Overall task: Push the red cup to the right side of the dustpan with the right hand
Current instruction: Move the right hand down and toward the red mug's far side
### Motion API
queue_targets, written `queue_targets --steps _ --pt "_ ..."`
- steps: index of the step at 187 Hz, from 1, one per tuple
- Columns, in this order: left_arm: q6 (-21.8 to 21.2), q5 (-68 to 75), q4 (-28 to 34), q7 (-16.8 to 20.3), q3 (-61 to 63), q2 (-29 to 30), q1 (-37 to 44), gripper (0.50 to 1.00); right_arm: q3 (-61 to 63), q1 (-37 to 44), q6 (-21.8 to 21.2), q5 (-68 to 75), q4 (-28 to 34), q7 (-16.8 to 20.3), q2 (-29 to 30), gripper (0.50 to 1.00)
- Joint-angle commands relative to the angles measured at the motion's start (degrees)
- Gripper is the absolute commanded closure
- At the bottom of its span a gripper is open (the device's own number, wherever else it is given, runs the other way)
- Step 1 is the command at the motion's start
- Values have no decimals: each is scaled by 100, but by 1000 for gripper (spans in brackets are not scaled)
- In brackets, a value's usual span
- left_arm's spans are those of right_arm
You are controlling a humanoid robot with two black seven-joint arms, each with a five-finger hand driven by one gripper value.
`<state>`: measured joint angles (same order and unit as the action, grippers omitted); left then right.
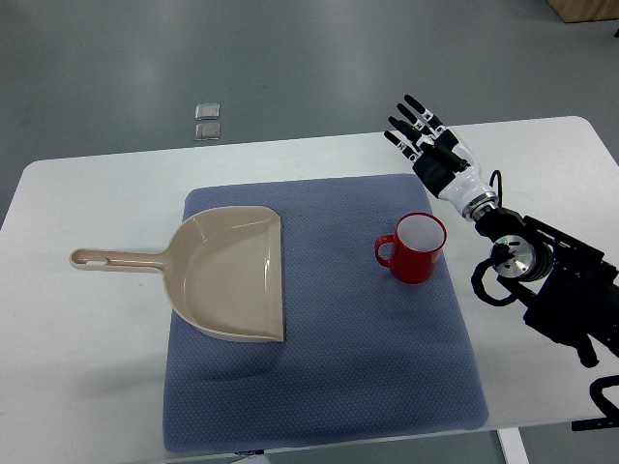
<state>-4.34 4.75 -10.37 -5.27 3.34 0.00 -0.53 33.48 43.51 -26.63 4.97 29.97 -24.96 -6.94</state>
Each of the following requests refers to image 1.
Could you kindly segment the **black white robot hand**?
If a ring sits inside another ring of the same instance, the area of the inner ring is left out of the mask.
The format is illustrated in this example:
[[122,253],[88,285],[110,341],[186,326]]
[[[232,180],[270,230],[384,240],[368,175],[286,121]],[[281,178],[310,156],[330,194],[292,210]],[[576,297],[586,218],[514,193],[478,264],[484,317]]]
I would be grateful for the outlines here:
[[458,137],[410,95],[397,105],[398,118],[385,138],[412,163],[415,175],[435,198],[451,203],[468,221],[501,205],[499,193],[482,179],[477,160]]

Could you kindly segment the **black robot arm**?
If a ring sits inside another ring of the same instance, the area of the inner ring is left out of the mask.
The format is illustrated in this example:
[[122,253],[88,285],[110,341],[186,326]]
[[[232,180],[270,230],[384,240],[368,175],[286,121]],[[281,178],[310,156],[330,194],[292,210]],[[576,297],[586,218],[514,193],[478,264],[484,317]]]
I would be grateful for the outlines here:
[[495,198],[474,213],[478,233],[492,242],[475,268],[475,295],[496,307],[524,304],[524,323],[575,349],[580,363],[599,363],[599,341],[618,352],[618,270],[604,253]]

